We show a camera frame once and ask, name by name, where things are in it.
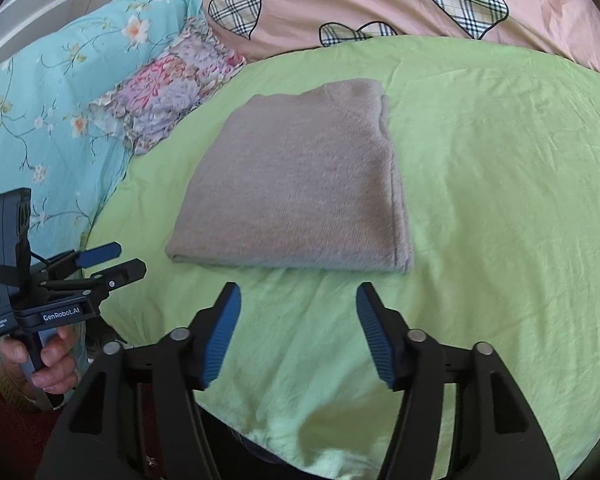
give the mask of person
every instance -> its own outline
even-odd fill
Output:
[[[57,332],[40,352],[46,368],[34,373],[32,382],[50,394],[65,394],[78,383],[70,355],[77,335],[71,326]],[[60,412],[41,412],[35,406],[33,390],[20,369],[28,359],[23,343],[5,337],[0,354],[0,480],[29,480]]]

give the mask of green bed sheet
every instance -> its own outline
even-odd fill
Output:
[[[164,254],[187,183],[231,111],[254,94],[298,94],[369,77],[389,128],[413,232],[407,275],[174,264]],[[118,241],[146,278],[103,316],[156,342],[242,288],[218,380],[197,398],[260,446],[327,478],[373,479],[400,394],[376,375],[356,317],[371,281],[388,307],[445,344],[495,345],[563,478],[600,437],[600,75],[478,41],[401,36],[247,66],[146,156],[102,211],[90,246]],[[445,418],[436,475],[452,431]]]

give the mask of human hand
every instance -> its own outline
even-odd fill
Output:
[[[77,342],[77,335],[71,326],[61,326],[57,332],[40,352],[46,368],[35,372],[31,381],[48,394],[62,395],[78,383],[75,359],[69,355]],[[4,373],[28,399],[33,399],[33,390],[20,369],[20,365],[29,359],[26,346],[7,336],[0,340],[0,354]]]

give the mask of red sleeve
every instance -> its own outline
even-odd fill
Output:
[[[11,457],[18,477],[23,480],[34,477],[59,415],[59,412],[16,412],[0,394],[0,450]]]

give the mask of device handle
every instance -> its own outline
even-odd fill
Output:
[[[31,376],[33,373],[46,367],[42,362],[42,357],[40,357],[40,351],[53,337],[56,336],[56,334],[56,329],[51,328],[49,330],[43,330],[42,332],[33,334],[23,333],[13,336],[15,339],[23,343],[27,348],[29,360],[23,365],[20,365],[20,369],[22,370],[24,377],[27,379],[27,382],[33,390],[36,406],[39,407],[39,409],[43,412],[50,412],[64,402],[64,395],[48,394],[44,390],[34,386],[31,382]]]

